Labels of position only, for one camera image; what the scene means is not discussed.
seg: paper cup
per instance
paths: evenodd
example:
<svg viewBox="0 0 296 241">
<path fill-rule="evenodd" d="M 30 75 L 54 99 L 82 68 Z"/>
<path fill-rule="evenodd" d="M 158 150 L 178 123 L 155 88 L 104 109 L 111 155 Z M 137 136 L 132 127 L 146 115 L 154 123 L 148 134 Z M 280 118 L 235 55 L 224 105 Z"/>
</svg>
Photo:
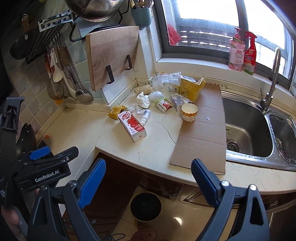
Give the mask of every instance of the paper cup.
<svg viewBox="0 0 296 241">
<path fill-rule="evenodd" d="M 195 104 L 184 104 L 181 107 L 182 118 L 184 121 L 193 122 L 196 119 L 198 107 Z"/>
</svg>

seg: utensil holder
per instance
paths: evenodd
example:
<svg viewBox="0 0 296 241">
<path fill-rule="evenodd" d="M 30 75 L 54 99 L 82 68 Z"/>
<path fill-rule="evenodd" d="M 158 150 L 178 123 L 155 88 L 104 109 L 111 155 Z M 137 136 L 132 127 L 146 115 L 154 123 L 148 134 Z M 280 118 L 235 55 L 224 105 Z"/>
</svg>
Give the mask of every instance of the utensil holder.
<svg viewBox="0 0 296 241">
<path fill-rule="evenodd" d="M 131 13 L 136 25 L 140 27 L 140 30 L 150 26 L 152 22 L 151 8 L 132 9 Z"/>
</svg>

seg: hanging towel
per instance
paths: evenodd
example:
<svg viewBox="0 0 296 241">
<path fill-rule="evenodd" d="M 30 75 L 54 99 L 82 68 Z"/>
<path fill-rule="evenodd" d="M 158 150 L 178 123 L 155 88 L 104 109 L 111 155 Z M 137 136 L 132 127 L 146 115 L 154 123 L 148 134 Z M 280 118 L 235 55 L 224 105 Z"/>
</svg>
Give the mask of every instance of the hanging towel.
<svg viewBox="0 0 296 241">
<path fill-rule="evenodd" d="M 168 39 L 170 45 L 176 45 L 181 40 L 181 37 L 179 36 L 177 31 L 170 24 L 168 24 Z"/>
</svg>

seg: yellow snack bag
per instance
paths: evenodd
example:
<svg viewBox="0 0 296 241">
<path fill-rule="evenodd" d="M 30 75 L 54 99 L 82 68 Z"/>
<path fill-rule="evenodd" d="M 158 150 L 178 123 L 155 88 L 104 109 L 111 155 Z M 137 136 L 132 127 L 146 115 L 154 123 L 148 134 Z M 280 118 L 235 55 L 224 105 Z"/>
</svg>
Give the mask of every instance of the yellow snack bag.
<svg viewBox="0 0 296 241">
<path fill-rule="evenodd" d="M 119 113 L 121 113 L 124 109 L 126 109 L 126 107 L 124 105 L 116 105 L 116 106 L 112 107 L 108 116 L 114 120 L 117 120 L 118 119 L 117 115 Z"/>
<path fill-rule="evenodd" d="M 187 79 L 186 76 L 183 76 L 181 78 L 179 94 L 194 102 L 205 84 L 206 81 L 204 78 L 193 82 L 191 79 Z"/>
</svg>

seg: blue gripper pad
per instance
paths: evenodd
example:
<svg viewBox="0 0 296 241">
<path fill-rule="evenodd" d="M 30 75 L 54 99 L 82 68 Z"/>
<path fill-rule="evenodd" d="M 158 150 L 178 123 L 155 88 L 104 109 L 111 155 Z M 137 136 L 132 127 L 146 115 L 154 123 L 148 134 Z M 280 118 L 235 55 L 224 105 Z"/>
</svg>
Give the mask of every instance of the blue gripper pad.
<svg viewBox="0 0 296 241">
<path fill-rule="evenodd" d="M 96 163 L 86 172 L 87 177 L 85 182 L 80 187 L 80 195 L 78 204 L 83 209 L 86 205 L 91 203 L 91 200 L 96 193 L 106 172 L 105 160 L 99 158 Z"/>
<path fill-rule="evenodd" d="M 210 172 L 200 159 L 192 161 L 191 173 L 207 203 L 217 208 L 222 194 L 219 178 L 213 172 Z"/>
<path fill-rule="evenodd" d="M 30 158 L 30 160 L 36 161 L 37 159 L 44 157 L 49 153 L 50 153 L 50 148 L 48 146 L 45 146 L 45 147 L 41 147 L 35 151 L 32 151 L 29 158 Z"/>
</svg>

